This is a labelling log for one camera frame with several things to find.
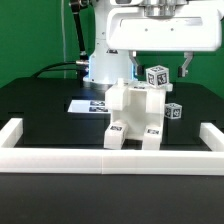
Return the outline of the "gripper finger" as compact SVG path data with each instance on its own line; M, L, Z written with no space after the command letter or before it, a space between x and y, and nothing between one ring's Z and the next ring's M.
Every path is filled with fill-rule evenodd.
M184 53L184 58L185 61L184 63L178 67L178 76L179 77L185 77L188 74L188 66L193 60L194 53L193 52L185 52Z
M137 60L137 52L130 50L129 51L129 58L134 66L134 76L140 77L144 75L144 66L140 64Z

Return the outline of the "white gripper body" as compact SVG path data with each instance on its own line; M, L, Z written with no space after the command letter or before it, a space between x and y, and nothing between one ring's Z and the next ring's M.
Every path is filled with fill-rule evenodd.
M110 0L112 49L215 51L222 43L224 0Z

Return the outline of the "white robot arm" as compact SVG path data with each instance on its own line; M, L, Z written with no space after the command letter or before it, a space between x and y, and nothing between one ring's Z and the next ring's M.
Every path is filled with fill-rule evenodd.
M106 89L137 74L139 51L182 52L185 76L196 52L222 43L224 0L89 0L95 16L95 50L84 84Z

